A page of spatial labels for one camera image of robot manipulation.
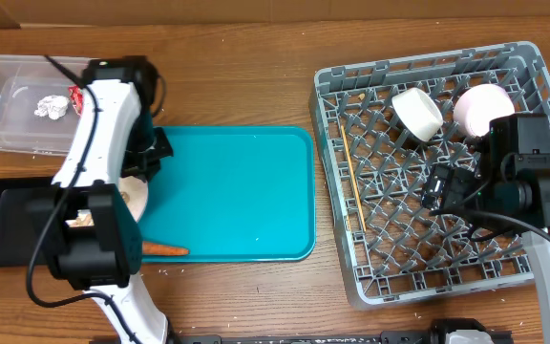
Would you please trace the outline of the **pink plate with food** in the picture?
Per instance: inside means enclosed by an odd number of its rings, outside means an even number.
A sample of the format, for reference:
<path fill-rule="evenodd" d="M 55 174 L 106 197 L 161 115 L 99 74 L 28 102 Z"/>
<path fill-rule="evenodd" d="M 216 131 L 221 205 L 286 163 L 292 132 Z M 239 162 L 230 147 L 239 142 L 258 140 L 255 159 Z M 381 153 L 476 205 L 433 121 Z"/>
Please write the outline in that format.
<path fill-rule="evenodd" d="M 137 177 L 118 180 L 118 191 L 136 222 L 139 222 L 148 203 L 148 183 Z"/>

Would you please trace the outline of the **white bowl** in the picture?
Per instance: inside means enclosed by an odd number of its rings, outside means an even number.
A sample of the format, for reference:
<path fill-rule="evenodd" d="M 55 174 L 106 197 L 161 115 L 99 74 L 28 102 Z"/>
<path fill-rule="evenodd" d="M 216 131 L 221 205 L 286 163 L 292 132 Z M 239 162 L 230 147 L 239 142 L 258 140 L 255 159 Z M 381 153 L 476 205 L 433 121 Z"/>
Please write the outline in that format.
<path fill-rule="evenodd" d="M 440 110 L 430 96 L 419 88 L 411 88 L 391 100 L 402 124 L 420 141 L 428 142 L 443 125 Z"/>
<path fill-rule="evenodd" d="M 513 115 L 515 106 L 506 91 L 495 84 L 470 88 L 457 101 L 454 121 L 460 132 L 469 138 L 482 137 L 490 129 L 490 121 Z"/>

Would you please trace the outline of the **red snack wrapper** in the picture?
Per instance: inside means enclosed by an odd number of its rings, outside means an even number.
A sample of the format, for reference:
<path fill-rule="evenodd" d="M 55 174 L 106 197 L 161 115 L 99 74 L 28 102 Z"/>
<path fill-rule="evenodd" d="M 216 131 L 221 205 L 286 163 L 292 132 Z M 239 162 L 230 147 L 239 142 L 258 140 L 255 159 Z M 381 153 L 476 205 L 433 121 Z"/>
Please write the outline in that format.
<path fill-rule="evenodd" d="M 75 112 L 81 117 L 83 112 L 83 92 L 78 86 L 70 86 L 68 88 L 70 102 L 74 107 Z"/>

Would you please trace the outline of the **rice and peanut scraps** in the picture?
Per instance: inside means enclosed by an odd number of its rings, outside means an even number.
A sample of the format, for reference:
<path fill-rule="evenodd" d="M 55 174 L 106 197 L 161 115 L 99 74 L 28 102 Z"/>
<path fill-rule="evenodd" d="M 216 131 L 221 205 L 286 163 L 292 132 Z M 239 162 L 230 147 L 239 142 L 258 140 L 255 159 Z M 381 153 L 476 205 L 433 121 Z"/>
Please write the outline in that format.
<path fill-rule="evenodd" d="M 77 212 L 77 216 L 74 220 L 67 220 L 66 224 L 69 227 L 93 226 L 94 220 L 89 209 L 82 209 Z"/>

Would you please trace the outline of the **white tissue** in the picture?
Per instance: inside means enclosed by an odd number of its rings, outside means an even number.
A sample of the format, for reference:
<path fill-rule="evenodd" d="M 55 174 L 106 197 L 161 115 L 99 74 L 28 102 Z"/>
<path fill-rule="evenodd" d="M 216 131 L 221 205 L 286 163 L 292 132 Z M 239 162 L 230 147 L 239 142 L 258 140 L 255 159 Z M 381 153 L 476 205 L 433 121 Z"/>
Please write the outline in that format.
<path fill-rule="evenodd" d="M 70 101 L 63 96 L 46 96 L 37 102 L 37 108 L 33 114 L 40 118 L 58 120 L 67 113 Z"/>

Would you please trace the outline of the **orange carrot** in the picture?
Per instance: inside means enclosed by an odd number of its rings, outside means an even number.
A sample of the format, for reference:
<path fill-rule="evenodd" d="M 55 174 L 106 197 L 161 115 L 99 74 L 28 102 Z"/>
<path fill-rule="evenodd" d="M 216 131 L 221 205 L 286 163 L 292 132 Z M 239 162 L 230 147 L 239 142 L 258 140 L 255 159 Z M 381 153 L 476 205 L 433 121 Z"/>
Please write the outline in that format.
<path fill-rule="evenodd" d="M 172 247 L 162 244 L 143 242 L 142 253 L 148 256 L 185 256 L 189 250 L 185 247 Z"/>

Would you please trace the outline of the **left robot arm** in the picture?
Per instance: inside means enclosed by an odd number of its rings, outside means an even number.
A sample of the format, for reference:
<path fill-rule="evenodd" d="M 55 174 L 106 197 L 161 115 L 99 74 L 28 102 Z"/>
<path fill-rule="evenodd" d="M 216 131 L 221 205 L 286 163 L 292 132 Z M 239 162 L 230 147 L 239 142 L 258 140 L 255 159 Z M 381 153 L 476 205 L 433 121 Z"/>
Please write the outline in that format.
<path fill-rule="evenodd" d="M 153 124 L 160 75 L 144 56 L 93 59 L 80 75 L 51 63 L 79 87 L 83 107 L 61 168 L 28 202 L 37 242 L 26 292 L 43 308 L 94 300 L 122 343 L 176 343 L 139 274 L 142 236 L 118 190 L 122 177 L 150 181 L 173 154 Z"/>

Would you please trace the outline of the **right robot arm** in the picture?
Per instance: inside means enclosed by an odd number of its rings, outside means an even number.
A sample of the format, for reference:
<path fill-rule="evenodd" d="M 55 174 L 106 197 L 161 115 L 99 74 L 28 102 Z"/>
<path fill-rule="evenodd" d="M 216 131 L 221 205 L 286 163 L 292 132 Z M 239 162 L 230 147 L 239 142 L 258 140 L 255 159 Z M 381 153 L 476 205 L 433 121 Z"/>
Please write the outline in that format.
<path fill-rule="evenodd" d="M 455 215 L 476 243 L 517 235 L 529 258 L 539 296 L 542 331 L 550 343 L 550 123 L 545 114 L 491 120 L 476 143 L 470 172 L 440 163 L 421 192 L 431 215 Z"/>

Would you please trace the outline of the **grey dishwasher rack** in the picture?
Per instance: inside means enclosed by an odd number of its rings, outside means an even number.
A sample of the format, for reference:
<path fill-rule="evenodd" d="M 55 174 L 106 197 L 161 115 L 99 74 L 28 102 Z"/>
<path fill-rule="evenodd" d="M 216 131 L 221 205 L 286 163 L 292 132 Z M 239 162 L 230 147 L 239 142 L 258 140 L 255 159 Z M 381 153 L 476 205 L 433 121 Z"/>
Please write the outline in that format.
<path fill-rule="evenodd" d="M 467 223 L 433 217 L 420 192 L 434 164 L 475 171 L 479 154 L 454 121 L 470 88 L 502 87 L 515 109 L 550 123 L 550 75 L 527 41 L 327 67 L 309 99 L 326 172 L 335 240 L 349 303 L 358 309 L 526 284 L 534 276 L 516 236 L 486 243 L 467 238 Z M 443 125 L 428 142 L 415 137 L 391 100 L 419 88 Z M 366 222 L 359 225 L 339 125 L 343 124 Z"/>

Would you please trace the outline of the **teal serving tray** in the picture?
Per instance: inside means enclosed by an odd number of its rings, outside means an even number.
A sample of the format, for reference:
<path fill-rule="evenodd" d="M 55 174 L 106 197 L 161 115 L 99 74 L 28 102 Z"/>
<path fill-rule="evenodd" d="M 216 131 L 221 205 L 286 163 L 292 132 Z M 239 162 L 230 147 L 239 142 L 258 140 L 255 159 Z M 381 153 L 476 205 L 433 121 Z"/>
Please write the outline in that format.
<path fill-rule="evenodd" d="M 179 263 L 300 261 L 316 242 L 313 142 L 295 126 L 169 126 L 144 240 Z"/>

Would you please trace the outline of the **black tray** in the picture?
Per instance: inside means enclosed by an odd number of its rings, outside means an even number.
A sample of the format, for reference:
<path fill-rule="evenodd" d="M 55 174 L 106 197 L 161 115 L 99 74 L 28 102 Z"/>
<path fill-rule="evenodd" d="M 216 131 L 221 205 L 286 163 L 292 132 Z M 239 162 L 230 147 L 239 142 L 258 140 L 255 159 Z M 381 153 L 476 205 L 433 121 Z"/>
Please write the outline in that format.
<path fill-rule="evenodd" d="M 26 267 L 36 244 L 32 220 L 21 204 L 33 188 L 47 187 L 51 177 L 0 179 L 0 268 Z"/>

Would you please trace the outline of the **clear plastic bin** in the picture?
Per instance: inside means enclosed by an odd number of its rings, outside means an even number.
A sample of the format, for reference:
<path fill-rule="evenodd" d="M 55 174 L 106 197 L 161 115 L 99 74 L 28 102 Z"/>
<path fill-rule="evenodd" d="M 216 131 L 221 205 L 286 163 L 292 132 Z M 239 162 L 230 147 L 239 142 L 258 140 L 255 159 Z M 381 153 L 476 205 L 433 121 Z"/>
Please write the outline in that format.
<path fill-rule="evenodd" d="M 66 155 L 79 121 L 74 107 L 58 119 L 34 112 L 44 97 L 68 97 L 72 85 L 41 55 L 0 54 L 0 151 Z"/>

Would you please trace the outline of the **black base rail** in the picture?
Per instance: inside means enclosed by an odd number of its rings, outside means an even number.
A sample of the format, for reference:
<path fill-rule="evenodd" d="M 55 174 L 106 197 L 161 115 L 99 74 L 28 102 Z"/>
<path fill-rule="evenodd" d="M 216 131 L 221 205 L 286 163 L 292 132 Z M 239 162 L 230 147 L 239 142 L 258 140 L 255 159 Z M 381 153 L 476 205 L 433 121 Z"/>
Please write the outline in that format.
<path fill-rule="evenodd" d="M 514 344 L 510 331 L 487 330 L 473 318 L 436 319 L 426 330 L 391 330 L 379 334 L 223 337 L 178 336 L 182 344 Z"/>

